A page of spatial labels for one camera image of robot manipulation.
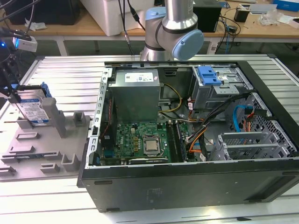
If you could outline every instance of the white box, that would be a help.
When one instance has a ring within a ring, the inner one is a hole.
[[[107,36],[118,35],[123,31],[118,0],[81,0],[81,2]],[[133,18],[127,0],[125,2],[126,30],[141,28]],[[149,8],[154,7],[154,2],[155,0],[130,0],[144,27],[145,13]]]

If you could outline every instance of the power connector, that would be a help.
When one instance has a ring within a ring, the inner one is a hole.
[[[238,27],[231,26],[231,25],[228,26],[228,31],[232,34],[235,34],[237,32],[237,29]]]

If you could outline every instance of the wire bundle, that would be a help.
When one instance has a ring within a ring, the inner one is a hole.
[[[247,118],[251,118],[254,116],[254,112],[252,112],[250,115],[247,116]],[[245,132],[250,132],[251,129],[251,122],[247,122],[246,119],[243,122],[243,128]]]
[[[189,142],[194,136],[196,136],[196,138],[192,141],[192,144],[190,146],[189,152],[195,152],[196,150],[193,150],[194,144],[197,140],[199,140],[200,142],[203,142],[203,138],[204,138],[204,132],[207,130],[207,126],[210,124],[210,121],[212,119],[214,119],[218,114],[224,112],[227,107],[230,105],[230,103],[242,99],[242,98],[247,98],[250,95],[250,93],[243,93],[237,96],[233,96],[227,100],[225,100],[223,103],[221,103],[220,105],[218,105],[216,108],[214,108],[207,116],[206,118],[201,122],[199,130],[191,135],[187,142]]]
[[[224,50],[225,50],[225,54],[226,54],[226,53],[229,53],[230,50],[232,49],[233,44],[234,44],[235,37],[236,37],[237,35],[239,35],[239,33],[241,32],[241,26],[240,26],[238,23],[236,23],[235,21],[233,21],[232,19],[227,18],[227,17],[225,17],[225,16],[222,16],[221,14],[220,14],[220,17],[221,17],[221,19],[219,20],[219,22],[223,23],[223,25],[224,25],[224,35],[223,35],[223,38],[222,38],[221,42],[219,43],[219,45],[218,45],[218,47],[217,47],[215,53],[217,53],[217,51],[218,51],[219,49],[223,49],[223,48],[221,48],[221,45],[222,45],[222,43],[223,43],[223,41],[224,41],[224,38],[226,37],[226,41],[225,41],[225,43],[226,43],[226,48],[224,49]],[[227,20],[234,22],[234,23],[238,26],[239,30],[237,29],[237,31],[236,31],[235,33],[230,32],[230,31],[229,31],[229,27],[228,27],[228,25],[227,25]],[[230,46],[230,48],[228,48],[228,42],[229,42],[229,37],[230,37],[230,36],[232,37],[232,42],[231,42],[231,46]]]

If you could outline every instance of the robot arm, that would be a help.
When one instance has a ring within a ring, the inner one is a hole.
[[[143,61],[188,60],[202,47],[193,0],[165,0],[165,7],[149,9],[145,20]]]

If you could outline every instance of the sticker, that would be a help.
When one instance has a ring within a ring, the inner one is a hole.
[[[220,80],[228,80],[228,78],[227,78],[226,76],[218,76],[218,78],[219,78]]]
[[[189,110],[193,111],[193,103],[188,103]]]
[[[204,156],[202,153],[200,154],[200,156],[199,156],[199,157],[200,157],[200,159],[201,159],[203,162],[205,162],[205,161],[206,161],[206,157],[205,157],[205,156]]]
[[[22,99],[18,107],[32,123],[41,124],[49,121],[49,117],[46,111],[42,109],[39,99]]]
[[[153,81],[154,81],[154,77],[152,72],[125,74],[126,83],[141,83],[141,82],[153,82]]]

